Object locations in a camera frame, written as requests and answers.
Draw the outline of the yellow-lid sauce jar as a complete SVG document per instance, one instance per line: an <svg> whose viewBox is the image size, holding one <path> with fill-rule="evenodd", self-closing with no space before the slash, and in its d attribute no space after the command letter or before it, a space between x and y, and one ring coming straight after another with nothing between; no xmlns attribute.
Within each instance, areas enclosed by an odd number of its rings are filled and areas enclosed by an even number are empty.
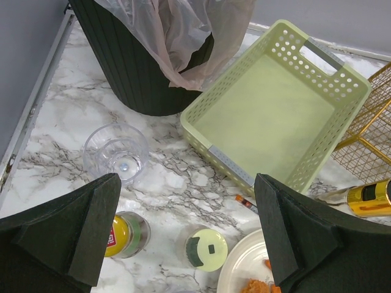
<svg viewBox="0 0 391 293"><path fill-rule="evenodd" d="M105 258L130 258L145 248L150 240L150 225L140 215L123 211L116 213Z"/></svg>

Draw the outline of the green-lid seasoning shaker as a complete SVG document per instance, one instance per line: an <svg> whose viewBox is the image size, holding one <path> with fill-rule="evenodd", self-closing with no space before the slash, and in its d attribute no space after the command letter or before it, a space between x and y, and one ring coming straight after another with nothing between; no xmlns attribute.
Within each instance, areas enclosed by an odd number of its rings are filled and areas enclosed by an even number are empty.
<svg viewBox="0 0 391 293"><path fill-rule="evenodd" d="M176 254L186 266L204 272L220 269L228 256L228 244L218 231L205 225L184 227L175 243Z"/></svg>

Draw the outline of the orange chicken wing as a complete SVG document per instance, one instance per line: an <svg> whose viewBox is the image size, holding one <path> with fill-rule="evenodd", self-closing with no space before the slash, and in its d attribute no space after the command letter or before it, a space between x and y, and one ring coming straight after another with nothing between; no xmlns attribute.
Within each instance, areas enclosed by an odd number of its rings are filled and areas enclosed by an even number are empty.
<svg viewBox="0 0 391 293"><path fill-rule="evenodd" d="M263 261L264 265L268 268L269 272L271 272L271 264L270 264L270 261L269 259L265 259ZM272 281L271 280L268 280L268 287L269 287L269 291L271 292L271 285L272 285Z"/></svg>

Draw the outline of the orange fried nugget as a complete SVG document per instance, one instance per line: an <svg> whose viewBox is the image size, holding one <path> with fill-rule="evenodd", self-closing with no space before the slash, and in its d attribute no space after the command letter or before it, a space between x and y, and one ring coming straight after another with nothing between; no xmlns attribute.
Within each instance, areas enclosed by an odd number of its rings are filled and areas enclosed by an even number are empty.
<svg viewBox="0 0 391 293"><path fill-rule="evenodd" d="M272 288L264 281L250 279L240 293L271 293Z"/></svg>

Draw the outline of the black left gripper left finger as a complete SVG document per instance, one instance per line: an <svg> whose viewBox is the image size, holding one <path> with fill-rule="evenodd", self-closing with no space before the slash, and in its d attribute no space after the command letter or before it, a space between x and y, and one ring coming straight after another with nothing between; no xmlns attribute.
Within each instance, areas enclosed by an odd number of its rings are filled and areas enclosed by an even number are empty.
<svg viewBox="0 0 391 293"><path fill-rule="evenodd" d="M1 219L1 292L90 292L98 283L121 180L109 173Z"/></svg>

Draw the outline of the clear plastic cup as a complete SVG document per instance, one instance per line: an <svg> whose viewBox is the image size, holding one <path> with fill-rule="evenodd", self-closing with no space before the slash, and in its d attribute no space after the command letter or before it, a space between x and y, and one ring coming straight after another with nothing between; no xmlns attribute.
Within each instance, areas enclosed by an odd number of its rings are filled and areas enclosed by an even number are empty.
<svg viewBox="0 0 391 293"><path fill-rule="evenodd" d="M116 173L123 187L132 185L149 160L147 139L138 129L124 123L111 123L96 129L82 149L84 170L97 179Z"/></svg>

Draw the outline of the black ribbed trash bin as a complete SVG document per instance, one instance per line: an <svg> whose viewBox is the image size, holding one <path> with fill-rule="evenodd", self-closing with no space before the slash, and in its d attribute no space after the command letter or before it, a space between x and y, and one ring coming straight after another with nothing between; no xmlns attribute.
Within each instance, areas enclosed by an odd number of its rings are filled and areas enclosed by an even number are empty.
<svg viewBox="0 0 391 293"><path fill-rule="evenodd" d="M151 116L177 114L199 95L170 87L157 61L125 24L96 1L70 1L112 91L127 107Z"/></svg>

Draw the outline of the pale green plastic basket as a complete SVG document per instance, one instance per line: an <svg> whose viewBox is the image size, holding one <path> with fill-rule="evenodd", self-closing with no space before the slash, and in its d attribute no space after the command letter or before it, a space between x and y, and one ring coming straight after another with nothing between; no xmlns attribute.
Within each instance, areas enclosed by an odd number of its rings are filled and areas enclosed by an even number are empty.
<svg viewBox="0 0 391 293"><path fill-rule="evenodd" d="M370 92L365 77L279 20L180 122L184 138L245 192L264 173L304 193Z"/></svg>

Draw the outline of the gold-cap pepper grinder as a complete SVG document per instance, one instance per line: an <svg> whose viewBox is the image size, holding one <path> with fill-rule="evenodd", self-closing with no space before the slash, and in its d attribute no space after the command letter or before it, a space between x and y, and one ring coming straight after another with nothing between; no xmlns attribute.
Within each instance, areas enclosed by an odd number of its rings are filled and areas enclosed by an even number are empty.
<svg viewBox="0 0 391 293"><path fill-rule="evenodd" d="M314 197L329 206L347 206L358 217L390 216L390 179L352 186Z"/></svg>

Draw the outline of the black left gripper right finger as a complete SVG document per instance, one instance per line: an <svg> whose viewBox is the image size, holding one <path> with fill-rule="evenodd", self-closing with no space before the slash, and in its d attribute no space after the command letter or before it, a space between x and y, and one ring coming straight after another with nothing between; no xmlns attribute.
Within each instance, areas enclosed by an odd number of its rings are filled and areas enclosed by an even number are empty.
<svg viewBox="0 0 391 293"><path fill-rule="evenodd" d="M390 227L257 174L261 228L282 292L390 292Z"/></svg>

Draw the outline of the cream round plate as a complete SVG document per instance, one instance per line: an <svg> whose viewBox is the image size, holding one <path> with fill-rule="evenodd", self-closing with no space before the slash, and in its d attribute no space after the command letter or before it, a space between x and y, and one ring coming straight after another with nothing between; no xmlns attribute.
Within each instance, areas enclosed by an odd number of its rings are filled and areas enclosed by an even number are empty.
<svg viewBox="0 0 391 293"><path fill-rule="evenodd" d="M272 272L265 263L268 258L262 230L250 233L228 254L220 272L216 292L241 292L251 279L272 284Z"/></svg>

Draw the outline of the red pen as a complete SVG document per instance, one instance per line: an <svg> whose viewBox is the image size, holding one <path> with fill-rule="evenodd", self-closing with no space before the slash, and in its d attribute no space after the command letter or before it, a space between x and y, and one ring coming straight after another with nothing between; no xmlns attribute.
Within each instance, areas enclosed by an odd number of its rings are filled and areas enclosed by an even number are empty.
<svg viewBox="0 0 391 293"><path fill-rule="evenodd" d="M258 209L256 205L242 197L241 195L236 195L235 200L241 203L243 206L245 206L247 209L251 210L252 212L258 214Z"/></svg>

